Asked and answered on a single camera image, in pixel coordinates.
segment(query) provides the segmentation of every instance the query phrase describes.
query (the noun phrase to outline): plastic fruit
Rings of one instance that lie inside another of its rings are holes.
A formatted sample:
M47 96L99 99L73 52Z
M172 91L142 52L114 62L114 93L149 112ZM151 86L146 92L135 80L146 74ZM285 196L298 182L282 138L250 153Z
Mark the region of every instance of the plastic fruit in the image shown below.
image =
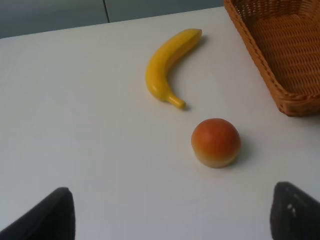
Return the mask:
M167 74L181 57L197 45L201 35L201 29L186 29L169 39L152 56L146 69L146 86L155 98L169 102L179 109L186 106L185 101L172 92Z
M210 168L234 163L241 148L237 129L220 118L201 122L192 133L191 144L199 161Z

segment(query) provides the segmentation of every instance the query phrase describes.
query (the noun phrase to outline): yellow banana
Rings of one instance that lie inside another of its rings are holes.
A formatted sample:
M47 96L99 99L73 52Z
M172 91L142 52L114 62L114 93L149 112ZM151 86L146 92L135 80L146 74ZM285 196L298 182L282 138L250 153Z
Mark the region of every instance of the yellow banana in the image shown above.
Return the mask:
M146 68L146 86L157 99L169 102L179 109L185 101L176 97L167 82L171 67L200 41L201 29L186 29L164 43L152 56Z

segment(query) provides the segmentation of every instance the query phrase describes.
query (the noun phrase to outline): wall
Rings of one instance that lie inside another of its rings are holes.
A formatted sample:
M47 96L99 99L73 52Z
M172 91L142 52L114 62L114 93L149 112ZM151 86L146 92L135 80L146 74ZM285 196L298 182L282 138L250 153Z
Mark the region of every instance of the wall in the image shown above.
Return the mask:
M102 23L103 0L0 0L0 38Z
M105 0L110 22L221 7L223 0Z

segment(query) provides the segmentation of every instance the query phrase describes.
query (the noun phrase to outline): brown woven basket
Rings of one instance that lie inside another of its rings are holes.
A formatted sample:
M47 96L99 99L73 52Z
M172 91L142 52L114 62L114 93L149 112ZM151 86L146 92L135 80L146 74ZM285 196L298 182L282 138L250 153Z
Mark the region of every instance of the brown woven basket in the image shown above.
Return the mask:
M320 113L320 0L224 0L279 110Z

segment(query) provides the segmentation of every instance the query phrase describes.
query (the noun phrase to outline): banana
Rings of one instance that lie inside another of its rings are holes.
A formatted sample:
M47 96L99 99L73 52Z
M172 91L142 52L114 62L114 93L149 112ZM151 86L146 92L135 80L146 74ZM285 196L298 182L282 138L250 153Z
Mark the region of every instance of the banana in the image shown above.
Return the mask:
M146 68L146 86L157 99L173 104L179 109L186 102L176 97L167 81L167 74L173 65L200 41L201 29L183 30L165 42L152 56Z

